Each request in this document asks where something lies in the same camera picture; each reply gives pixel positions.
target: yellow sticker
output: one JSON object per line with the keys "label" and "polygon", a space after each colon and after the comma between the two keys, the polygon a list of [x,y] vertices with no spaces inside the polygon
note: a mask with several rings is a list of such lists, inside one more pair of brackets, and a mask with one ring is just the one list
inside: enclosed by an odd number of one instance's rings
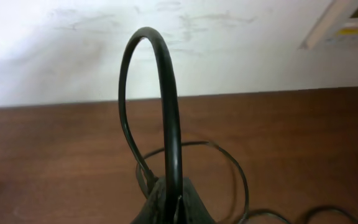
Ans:
{"label": "yellow sticker", "polygon": [[358,27],[343,28],[336,33],[337,35],[355,35],[358,34]]}

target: curved black tube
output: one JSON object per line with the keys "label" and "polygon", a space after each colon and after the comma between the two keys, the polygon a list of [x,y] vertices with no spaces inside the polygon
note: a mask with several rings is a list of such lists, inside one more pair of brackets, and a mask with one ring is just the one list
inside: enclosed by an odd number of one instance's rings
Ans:
{"label": "curved black tube", "polygon": [[135,32],[129,40],[122,58],[119,75],[118,105],[121,127],[135,158],[144,171],[149,190],[156,181],[155,176],[140,154],[126,116],[126,80],[132,54],[137,44],[143,39],[150,40],[157,61],[158,77],[162,101],[164,148],[165,148],[165,175],[167,180],[167,195],[165,202],[165,217],[171,220],[177,211],[178,200],[183,193],[183,174],[181,162],[180,120],[177,99],[177,88],[173,74],[172,62],[167,45],[162,36],[153,28],[143,27]]}

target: brown wooden surface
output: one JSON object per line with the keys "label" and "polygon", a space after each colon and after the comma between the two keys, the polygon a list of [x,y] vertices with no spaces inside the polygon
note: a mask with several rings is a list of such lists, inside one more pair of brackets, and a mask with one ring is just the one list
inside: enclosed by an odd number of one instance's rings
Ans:
{"label": "brown wooden surface", "polygon": [[[158,100],[132,101],[140,150],[163,145]],[[182,140],[212,139],[241,164],[251,208],[291,220],[316,205],[358,216],[358,88],[180,99]],[[210,214],[229,223],[242,183],[207,147],[183,150],[184,173]],[[163,174],[163,155],[148,163]],[[0,223],[130,223],[145,202],[117,103],[0,109]],[[278,223],[269,219],[251,223]],[[312,223],[347,223],[333,214]]]}

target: wooden table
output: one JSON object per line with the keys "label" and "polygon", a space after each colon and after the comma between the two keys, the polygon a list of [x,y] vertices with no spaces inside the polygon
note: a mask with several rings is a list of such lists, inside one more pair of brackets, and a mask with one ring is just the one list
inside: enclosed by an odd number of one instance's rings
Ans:
{"label": "wooden table", "polygon": [[[142,153],[163,146],[159,100],[127,110]],[[180,114],[183,141],[212,139],[239,161],[251,208],[295,221],[335,204],[358,216],[358,88],[180,98]],[[237,171],[204,146],[183,158],[210,214],[232,223],[244,203]],[[148,160],[158,175],[162,161]],[[145,202],[134,170],[116,102],[0,109],[0,223],[130,223]],[[251,223],[267,221],[278,223]]]}

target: white wall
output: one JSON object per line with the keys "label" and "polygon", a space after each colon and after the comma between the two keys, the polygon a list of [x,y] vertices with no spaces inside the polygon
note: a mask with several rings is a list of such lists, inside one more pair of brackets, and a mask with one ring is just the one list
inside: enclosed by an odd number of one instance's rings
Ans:
{"label": "white wall", "polygon": [[[170,49],[178,93],[358,85],[358,48],[300,50],[329,0],[0,0],[0,106],[115,100],[124,47],[142,26]],[[129,98],[159,96],[143,41]]]}

